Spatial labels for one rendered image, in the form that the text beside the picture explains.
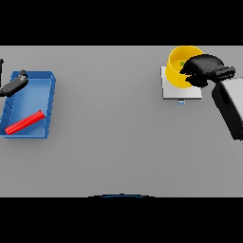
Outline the red beaker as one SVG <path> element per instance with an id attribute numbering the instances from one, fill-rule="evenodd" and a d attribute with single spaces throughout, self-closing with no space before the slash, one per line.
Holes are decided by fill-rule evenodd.
<path id="1" fill-rule="evenodd" d="M 30 125 L 33 125 L 34 123 L 38 122 L 39 120 L 42 120 L 45 117 L 42 110 L 38 110 L 37 112 L 23 118 L 20 121 L 17 121 L 16 123 L 13 123 L 5 128 L 7 135 L 12 135 L 20 130 L 23 130 L 27 128 Z"/>

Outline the blue tray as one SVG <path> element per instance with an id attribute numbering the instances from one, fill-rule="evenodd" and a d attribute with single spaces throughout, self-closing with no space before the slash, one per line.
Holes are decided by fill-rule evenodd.
<path id="1" fill-rule="evenodd" d="M 46 139 L 49 133 L 53 96 L 56 78 L 52 71 L 27 70 L 28 84 L 10 98 L 5 98 L 0 116 L 0 137 L 6 139 Z M 20 130 L 7 135 L 5 129 L 41 110 L 44 118 Z"/>

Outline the yellow bowl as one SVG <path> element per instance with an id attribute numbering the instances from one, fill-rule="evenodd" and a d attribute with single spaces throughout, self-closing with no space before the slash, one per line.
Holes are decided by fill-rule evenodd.
<path id="1" fill-rule="evenodd" d="M 194 46 L 179 46 L 175 47 L 169 54 L 165 75 L 167 80 L 182 89 L 189 88 L 192 85 L 186 81 L 187 75 L 181 74 L 180 71 L 183 65 L 180 62 L 186 63 L 191 57 L 202 54 L 202 50 Z"/>

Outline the pale square measuring scale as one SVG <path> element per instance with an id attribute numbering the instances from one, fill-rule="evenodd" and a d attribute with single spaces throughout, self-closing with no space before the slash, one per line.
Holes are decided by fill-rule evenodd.
<path id="1" fill-rule="evenodd" d="M 199 87 L 179 88 L 172 85 L 166 78 L 165 66 L 160 68 L 161 97 L 164 100 L 177 100 L 179 104 L 185 104 L 186 100 L 201 100 L 202 94 Z"/>

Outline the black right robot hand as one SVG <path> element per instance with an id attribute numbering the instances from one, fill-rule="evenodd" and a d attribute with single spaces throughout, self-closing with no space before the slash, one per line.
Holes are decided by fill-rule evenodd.
<path id="1" fill-rule="evenodd" d="M 234 77 L 235 68 L 225 66 L 221 59 L 210 54 L 201 54 L 188 59 L 180 74 L 187 75 L 192 86 L 205 87 L 209 81 L 215 84 Z"/>

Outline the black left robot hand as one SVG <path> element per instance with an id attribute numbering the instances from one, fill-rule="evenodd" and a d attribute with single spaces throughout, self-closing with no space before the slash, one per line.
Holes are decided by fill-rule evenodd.
<path id="1" fill-rule="evenodd" d="M 4 60 L 0 59 L 0 97 L 11 97 L 28 84 L 28 74 L 24 69 L 22 69 L 17 78 L 1 87 L 1 74 L 3 63 Z"/>

